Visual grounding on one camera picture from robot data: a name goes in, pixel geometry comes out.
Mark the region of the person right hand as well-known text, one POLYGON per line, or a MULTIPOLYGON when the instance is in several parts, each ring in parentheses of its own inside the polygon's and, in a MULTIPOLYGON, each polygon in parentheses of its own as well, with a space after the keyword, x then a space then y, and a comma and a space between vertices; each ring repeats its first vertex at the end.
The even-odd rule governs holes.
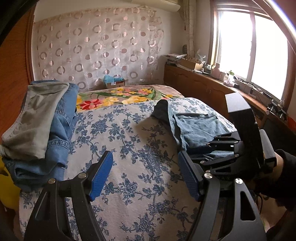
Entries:
POLYGON ((278 153, 275 153, 275 157, 276 157, 276 166, 273 168, 273 172, 271 176, 274 179, 278 179, 281 176, 284 161, 283 161, 283 158, 278 153))

